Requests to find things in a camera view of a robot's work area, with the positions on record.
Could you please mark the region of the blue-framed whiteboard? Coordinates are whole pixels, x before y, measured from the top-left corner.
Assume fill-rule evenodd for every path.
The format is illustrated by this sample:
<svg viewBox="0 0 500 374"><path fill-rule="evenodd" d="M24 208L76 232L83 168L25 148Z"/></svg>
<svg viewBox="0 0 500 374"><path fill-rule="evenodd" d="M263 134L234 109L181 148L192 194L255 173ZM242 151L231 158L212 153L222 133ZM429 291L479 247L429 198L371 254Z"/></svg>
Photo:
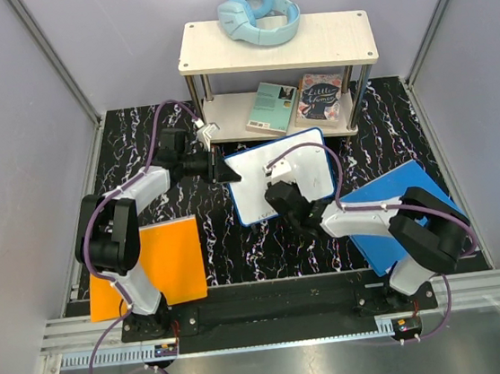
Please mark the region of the blue-framed whiteboard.
<svg viewBox="0 0 500 374"><path fill-rule="evenodd" d="M241 175L240 182L229 185L241 225L251 226L276 217L275 210L265 200L268 186L264 168L281 159L294 167L295 183L307 200L314 201L335 192L329 155L317 144L325 144L324 135L319 128L313 127L225 158L225 162Z"/></svg>

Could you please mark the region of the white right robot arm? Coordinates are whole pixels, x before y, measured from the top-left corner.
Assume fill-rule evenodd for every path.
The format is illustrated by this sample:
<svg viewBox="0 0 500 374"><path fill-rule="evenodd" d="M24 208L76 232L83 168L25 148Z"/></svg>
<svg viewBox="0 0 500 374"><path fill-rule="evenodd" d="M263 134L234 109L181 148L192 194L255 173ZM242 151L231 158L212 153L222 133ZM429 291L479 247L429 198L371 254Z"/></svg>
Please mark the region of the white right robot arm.
<svg viewBox="0 0 500 374"><path fill-rule="evenodd" d="M265 200L296 231L312 237L366 235L395 239L407 251L390 270L383 290L385 304L401 311L415 301L416 291L434 275L452 274L474 241L468 219L421 187L385 202L308 201L295 183L270 185Z"/></svg>

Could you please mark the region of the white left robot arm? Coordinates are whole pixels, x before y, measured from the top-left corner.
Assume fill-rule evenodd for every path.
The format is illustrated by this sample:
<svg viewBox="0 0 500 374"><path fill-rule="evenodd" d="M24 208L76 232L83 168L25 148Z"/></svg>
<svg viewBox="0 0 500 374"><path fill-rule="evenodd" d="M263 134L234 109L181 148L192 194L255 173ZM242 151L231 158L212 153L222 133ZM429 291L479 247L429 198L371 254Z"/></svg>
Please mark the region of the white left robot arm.
<svg viewBox="0 0 500 374"><path fill-rule="evenodd" d="M202 120L195 126L198 149L189 149L186 130L168 127L159 134L156 154L129 181L104 195L86 195L80 206L76 260L90 275L118 290L127 313L140 318L140 328L152 338L167 335L171 315L160 310L166 304L165 297L138 264L141 240L137 216L182 178L199 177L208 184L241 181L210 142L219 126Z"/></svg>

